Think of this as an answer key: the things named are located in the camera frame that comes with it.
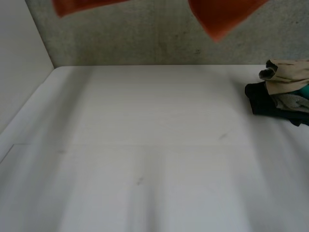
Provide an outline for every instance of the white table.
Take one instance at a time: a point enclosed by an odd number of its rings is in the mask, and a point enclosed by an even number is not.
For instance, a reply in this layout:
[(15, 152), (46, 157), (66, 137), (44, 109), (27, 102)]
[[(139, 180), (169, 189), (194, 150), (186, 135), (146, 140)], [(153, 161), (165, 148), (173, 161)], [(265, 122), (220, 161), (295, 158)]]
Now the white table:
[(252, 115), (261, 69), (54, 70), (0, 135), (0, 230), (308, 232), (309, 128)]

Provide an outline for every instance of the black fabric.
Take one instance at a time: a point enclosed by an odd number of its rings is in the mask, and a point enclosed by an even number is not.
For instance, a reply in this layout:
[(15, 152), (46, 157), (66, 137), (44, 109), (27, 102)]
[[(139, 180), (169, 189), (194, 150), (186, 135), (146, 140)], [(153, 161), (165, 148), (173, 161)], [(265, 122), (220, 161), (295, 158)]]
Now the black fabric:
[(265, 88), (265, 82), (248, 84), (245, 87), (245, 94), (250, 100), (254, 115), (281, 117), (290, 120), (295, 126), (299, 126), (300, 124), (309, 126), (309, 114), (277, 109)]
[(267, 80), (267, 79), (272, 78), (276, 74), (276, 71), (278, 70), (278, 66), (273, 64), (270, 60), (266, 62), (266, 68), (267, 69), (262, 70), (259, 73), (260, 79), (262, 80)]

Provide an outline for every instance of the folded clothes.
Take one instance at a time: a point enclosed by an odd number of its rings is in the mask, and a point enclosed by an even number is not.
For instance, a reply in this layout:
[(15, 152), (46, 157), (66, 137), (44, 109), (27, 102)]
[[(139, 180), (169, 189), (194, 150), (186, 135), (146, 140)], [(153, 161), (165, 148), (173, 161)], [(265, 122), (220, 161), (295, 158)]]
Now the folded clothes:
[(281, 117), (290, 120), (295, 126), (300, 124), (309, 126), (309, 114), (277, 109), (272, 98), (267, 93), (265, 82), (248, 84), (245, 88), (245, 94), (250, 100), (254, 115)]
[(309, 59), (271, 59), (267, 61), (266, 68), (260, 72), (259, 76), (266, 81), (270, 95), (293, 92), (309, 84)]
[(63, 17), (65, 15), (82, 11), (97, 6), (104, 6), (126, 0), (53, 0), (56, 13)]

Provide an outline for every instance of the orange cloth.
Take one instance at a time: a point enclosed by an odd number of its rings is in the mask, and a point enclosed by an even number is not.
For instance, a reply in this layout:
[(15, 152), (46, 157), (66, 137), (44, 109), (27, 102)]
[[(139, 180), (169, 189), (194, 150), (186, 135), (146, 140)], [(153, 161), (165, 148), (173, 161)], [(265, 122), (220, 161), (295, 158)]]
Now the orange cloth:
[(60, 17), (97, 6), (104, 6), (126, 0), (53, 0), (55, 10)]
[(205, 31), (218, 41), (268, 0), (189, 0)]
[[(53, 0), (62, 17), (77, 11), (126, 0)], [(189, 0), (191, 9), (205, 31), (218, 41), (233, 27), (268, 0)]]

